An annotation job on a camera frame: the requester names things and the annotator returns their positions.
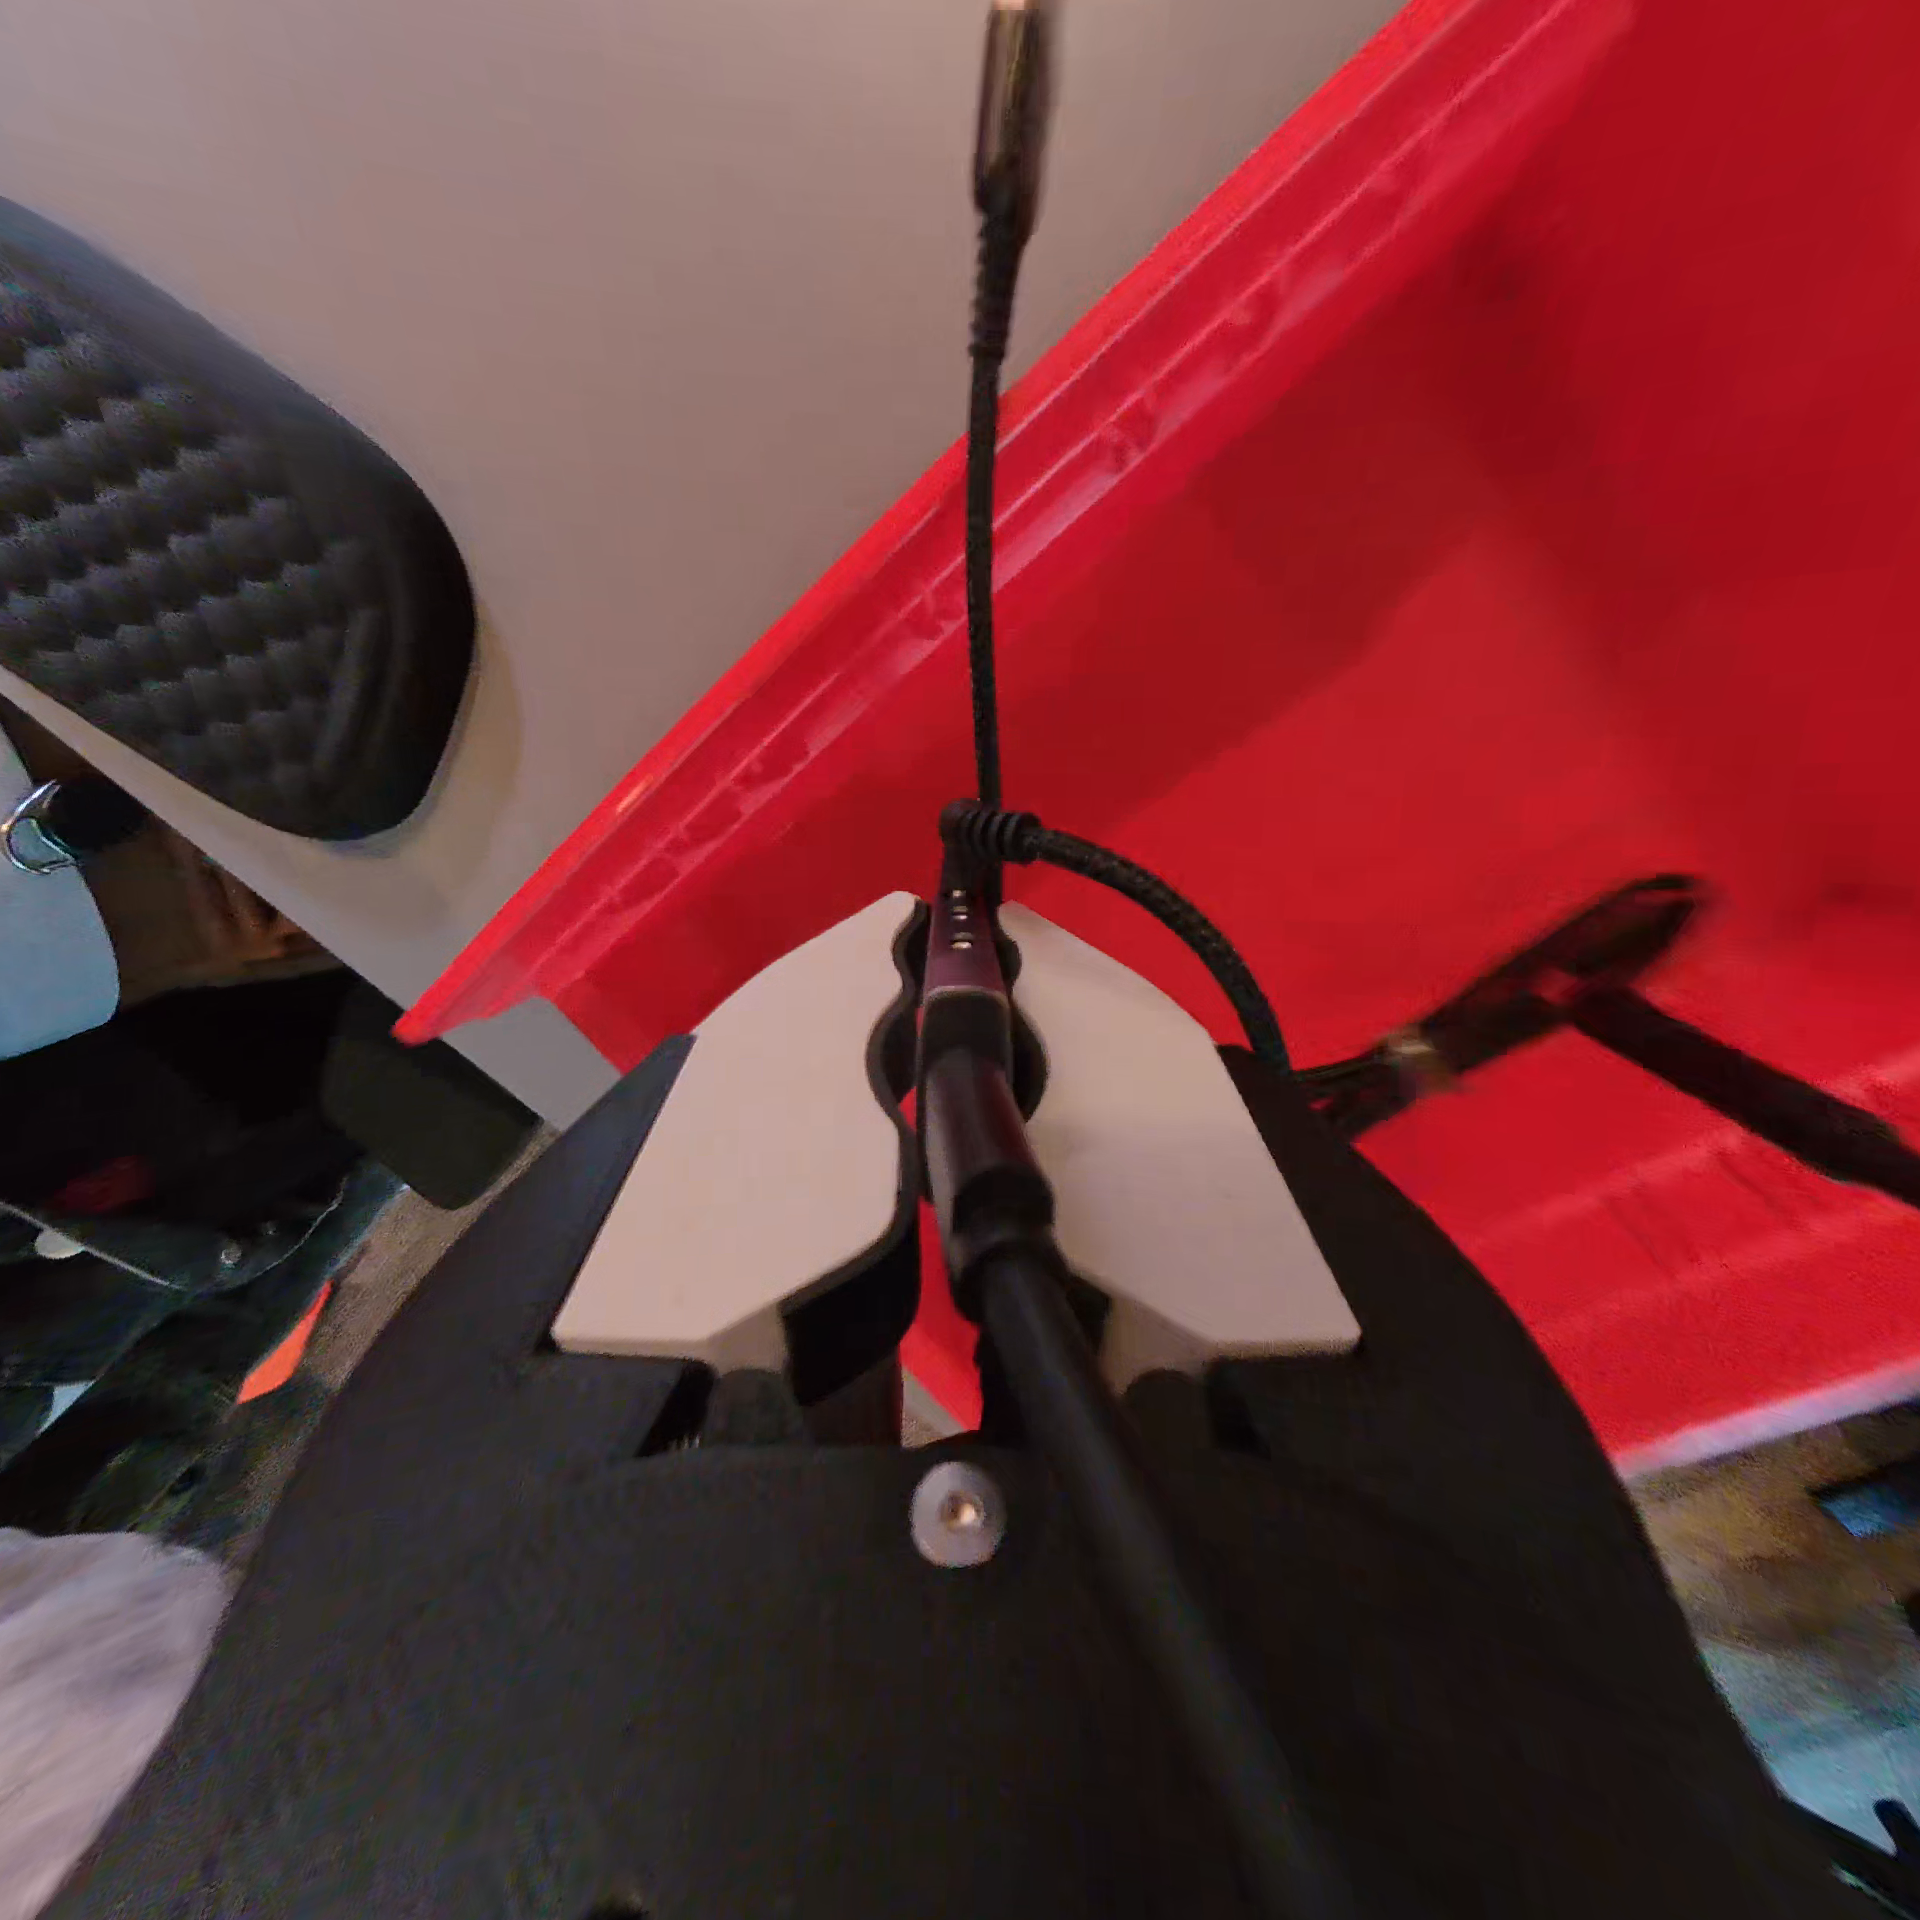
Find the black textured pad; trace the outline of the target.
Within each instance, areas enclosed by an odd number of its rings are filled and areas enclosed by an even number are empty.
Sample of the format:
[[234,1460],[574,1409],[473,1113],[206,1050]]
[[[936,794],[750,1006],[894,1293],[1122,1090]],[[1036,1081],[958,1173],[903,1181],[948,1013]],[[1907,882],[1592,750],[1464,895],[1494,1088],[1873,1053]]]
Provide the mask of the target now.
[[3,207],[3,660],[254,824],[427,802],[469,694],[469,565],[347,416],[162,288]]

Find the grey fleece jacket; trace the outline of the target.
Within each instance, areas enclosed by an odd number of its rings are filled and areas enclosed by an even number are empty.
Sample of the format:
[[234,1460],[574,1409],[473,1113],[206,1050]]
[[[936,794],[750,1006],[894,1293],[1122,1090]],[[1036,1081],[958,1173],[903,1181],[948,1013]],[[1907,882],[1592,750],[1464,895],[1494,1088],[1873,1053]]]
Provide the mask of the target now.
[[142,1534],[3,1534],[3,1914],[35,1918],[189,1698],[228,1570]]

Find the dark grey usb hub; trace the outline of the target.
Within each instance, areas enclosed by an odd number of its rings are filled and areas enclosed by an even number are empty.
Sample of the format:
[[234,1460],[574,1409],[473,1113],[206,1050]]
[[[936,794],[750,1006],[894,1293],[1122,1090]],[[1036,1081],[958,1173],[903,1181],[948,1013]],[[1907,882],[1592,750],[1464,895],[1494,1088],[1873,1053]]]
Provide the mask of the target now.
[[997,897],[957,867],[929,906],[918,1130],[957,1304],[982,1329],[1105,1598],[1221,1804],[1253,1902],[1263,1916],[1359,1916],[1074,1310],[1055,1193],[1014,1088]]

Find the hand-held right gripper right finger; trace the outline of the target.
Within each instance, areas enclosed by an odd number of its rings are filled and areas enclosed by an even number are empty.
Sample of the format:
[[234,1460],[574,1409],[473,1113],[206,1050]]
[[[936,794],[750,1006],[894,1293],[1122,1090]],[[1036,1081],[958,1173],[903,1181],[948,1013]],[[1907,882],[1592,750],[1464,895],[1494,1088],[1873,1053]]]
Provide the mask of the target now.
[[1110,1304],[1103,1378],[1352,1353],[1356,1315],[1208,1031],[1032,909],[1007,904],[1000,926],[1044,1055],[1027,1135],[1055,1236]]

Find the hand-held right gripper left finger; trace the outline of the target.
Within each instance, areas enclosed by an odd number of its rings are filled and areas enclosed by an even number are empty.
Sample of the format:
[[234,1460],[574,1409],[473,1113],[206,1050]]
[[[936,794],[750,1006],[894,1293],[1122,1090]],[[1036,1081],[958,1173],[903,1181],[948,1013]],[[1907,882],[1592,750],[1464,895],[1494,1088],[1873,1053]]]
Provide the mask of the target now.
[[881,1037],[916,917],[885,895],[697,1027],[550,1327],[559,1350],[783,1375],[809,1409],[899,1362],[920,1202]]

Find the orange tape piece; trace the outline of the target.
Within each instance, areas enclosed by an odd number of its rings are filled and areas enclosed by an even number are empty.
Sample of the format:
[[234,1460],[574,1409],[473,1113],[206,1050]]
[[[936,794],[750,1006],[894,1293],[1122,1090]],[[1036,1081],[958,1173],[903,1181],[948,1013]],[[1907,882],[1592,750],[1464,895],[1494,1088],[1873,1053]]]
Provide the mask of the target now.
[[296,1378],[335,1293],[335,1283],[321,1284],[288,1335],[247,1375],[234,1396],[236,1406],[264,1400]]

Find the red plastic bin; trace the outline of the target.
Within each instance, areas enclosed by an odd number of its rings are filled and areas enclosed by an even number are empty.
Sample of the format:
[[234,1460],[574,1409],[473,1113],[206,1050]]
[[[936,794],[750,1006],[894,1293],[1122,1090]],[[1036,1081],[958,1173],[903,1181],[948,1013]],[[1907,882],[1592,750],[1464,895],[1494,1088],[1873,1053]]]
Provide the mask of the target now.
[[[1409,4],[1010,395],[1007,799],[1293,1055],[1645,876],[1663,1008],[1917,1145],[1918,13]],[[400,1019],[637,1066],[935,875],[954,445]],[[1917,1213],[1555,1037],[1362,1142],[1621,1466],[1917,1400]]]

